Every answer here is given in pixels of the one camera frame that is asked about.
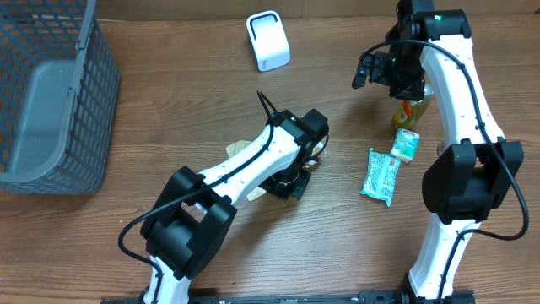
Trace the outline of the clear bottle with silver cap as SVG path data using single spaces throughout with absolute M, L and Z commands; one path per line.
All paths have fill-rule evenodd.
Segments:
M 428 109 L 429 100 L 433 94 L 432 86 L 426 84 L 424 86 L 424 98 L 422 100 L 404 100 L 393 114 L 393 127 L 395 129 L 403 128 L 412 131 L 421 116 Z

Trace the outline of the brown snack packet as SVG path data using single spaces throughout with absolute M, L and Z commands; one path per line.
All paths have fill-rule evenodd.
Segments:
M 245 147 L 247 147 L 250 144 L 251 144 L 251 141 L 240 140 L 227 146 L 226 152 L 228 156 L 232 158 L 234 155 L 240 153 Z M 254 201 L 266 193 L 267 192 L 264 189 L 257 187 L 254 190 L 252 190 L 250 193 L 248 193 L 246 198 L 248 201 Z

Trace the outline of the small Kleenex tissue pack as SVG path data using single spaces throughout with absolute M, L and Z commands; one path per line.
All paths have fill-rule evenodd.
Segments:
M 417 133 L 399 128 L 390 155 L 401 161 L 410 163 L 419 146 L 419 139 L 420 137 Z

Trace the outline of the teal tissue pack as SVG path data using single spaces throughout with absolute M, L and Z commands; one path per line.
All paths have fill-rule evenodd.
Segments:
M 384 201 L 390 207 L 400 165 L 398 158 L 370 148 L 366 177 L 360 193 Z

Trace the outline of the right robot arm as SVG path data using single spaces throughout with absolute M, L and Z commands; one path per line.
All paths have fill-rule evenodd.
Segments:
M 440 111 L 444 144 L 424 173 L 422 196 L 430 212 L 420 254 L 403 286 L 362 291 L 363 303 L 472 303 L 453 280 L 467 244 L 509 190 L 524 151 L 494 120 L 473 60 L 472 31 L 460 9 L 431 1 L 400 0 L 385 40 L 365 51 L 352 86 L 388 87 L 391 97 L 419 101 L 430 85 Z

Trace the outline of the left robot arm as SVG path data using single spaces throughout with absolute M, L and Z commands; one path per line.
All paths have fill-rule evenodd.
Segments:
M 214 258 L 237 213 L 235 204 L 261 188 L 276 198 L 301 198 L 311 179 L 305 165 L 327 136 L 328 120 L 275 111 L 262 133 L 225 162 L 195 173 L 183 166 L 167 182 L 141 236 L 153 262 L 143 303 L 187 303 L 188 288 Z

